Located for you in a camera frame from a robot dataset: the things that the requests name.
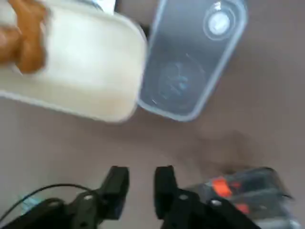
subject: fried food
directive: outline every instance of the fried food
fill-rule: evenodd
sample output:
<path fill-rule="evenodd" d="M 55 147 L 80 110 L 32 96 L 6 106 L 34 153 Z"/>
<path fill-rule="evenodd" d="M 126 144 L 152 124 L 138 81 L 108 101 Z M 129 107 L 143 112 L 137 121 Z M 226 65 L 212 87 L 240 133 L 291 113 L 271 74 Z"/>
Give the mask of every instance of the fried food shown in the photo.
<path fill-rule="evenodd" d="M 47 9 L 34 0 L 9 0 L 17 14 L 17 26 L 22 34 L 16 66 L 21 73 L 34 73 L 45 64 L 41 25 L 48 16 Z"/>
<path fill-rule="evenodd" d="M 20 45 L 21 34 L 18 28 L 0 26 L 0 64 L 14 62 Z"/>

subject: black cable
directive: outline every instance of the black cable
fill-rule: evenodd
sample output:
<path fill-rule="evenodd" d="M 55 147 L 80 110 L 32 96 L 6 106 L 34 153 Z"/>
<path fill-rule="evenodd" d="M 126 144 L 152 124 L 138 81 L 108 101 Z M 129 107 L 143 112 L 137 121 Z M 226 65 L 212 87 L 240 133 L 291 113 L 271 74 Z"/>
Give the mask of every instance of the black cable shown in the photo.
<path fill-rule="evenodd" d="M 54 185 L 48 185 L 48 186 L 44 186 L 44 187 L 41 187 L 29 194 L 27 194 L 25 197 L 23 197 L 22 199 L 18 200 L 15 204 L 13 204 L 0 218 L 0 224 L 2 223 L 2 221 L 19 205 L 21 204 L 23 201 L 27 200 L 28 198 L 34 196 L 35 194 L 39 193 L 39 192 L 42 192 L 46 189 L 50 189 L 50 188 L 54 188 L 54 187 L 75 187 L 75 188 L 79 188 L 81 190 L 85 190 L 87 192 L 89 192 L 91 195 L 93 196 L 96 196 L 97 198 L 100 198 L 99 194 L 97 192 L 95 192 L 94 190 L 88 188 L 88 187 L 84 187 L 84 186 L 81 186 L 81 185 L 77 185 L 77 184 L 65 184 L 65 183 L 62 183 L 62 184 L 54 184 Z"/>

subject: robotic arm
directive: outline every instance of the robotic arm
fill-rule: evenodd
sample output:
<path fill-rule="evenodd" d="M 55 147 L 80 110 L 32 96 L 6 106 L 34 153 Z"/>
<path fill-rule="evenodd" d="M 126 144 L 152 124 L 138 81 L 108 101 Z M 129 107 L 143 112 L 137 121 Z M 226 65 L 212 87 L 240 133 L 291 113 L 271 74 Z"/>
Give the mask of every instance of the robotic arm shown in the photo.
<path fill-rule="evenodd" d="M 96 229 L 106 219 L 120 218 L 128 188 L 128 168 L 112 167 L 99 189 L 70 204 L 47 199 L 2 229 Z M 260 229 L 223 198 L 204 204 L 198 194 L 179 189 L 172 166 L 155 171 L 154 204 L 161 229 Z"/>

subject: plastic container lid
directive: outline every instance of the plastic container lid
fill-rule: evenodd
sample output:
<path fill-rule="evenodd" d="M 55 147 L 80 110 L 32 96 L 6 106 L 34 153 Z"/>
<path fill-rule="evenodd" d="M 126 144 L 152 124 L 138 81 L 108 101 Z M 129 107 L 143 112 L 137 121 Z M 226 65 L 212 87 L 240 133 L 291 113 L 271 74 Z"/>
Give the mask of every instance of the plastic container lid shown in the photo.
<path fill-rule="evenodd" d="M 161 0 L 139 105 L 178 121 L 196 118 L 247 23 L 243 0 Z"/>

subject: white food container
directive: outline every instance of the white food container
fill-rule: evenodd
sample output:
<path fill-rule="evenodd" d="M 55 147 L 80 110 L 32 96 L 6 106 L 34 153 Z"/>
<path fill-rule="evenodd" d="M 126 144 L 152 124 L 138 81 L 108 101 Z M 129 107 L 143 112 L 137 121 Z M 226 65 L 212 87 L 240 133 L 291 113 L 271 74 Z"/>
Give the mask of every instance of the white food container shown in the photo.
<path fill-rule="evenodd" d="M 82 3 L 43 2 L 51 10 L 47 63 L 34 75 L 0 67 L 0 96 L 106 122 L 128 119 L 145 65 L 140 27 Z M 0 23 L 16 23 L 7 1 L 0 1 Z"/>

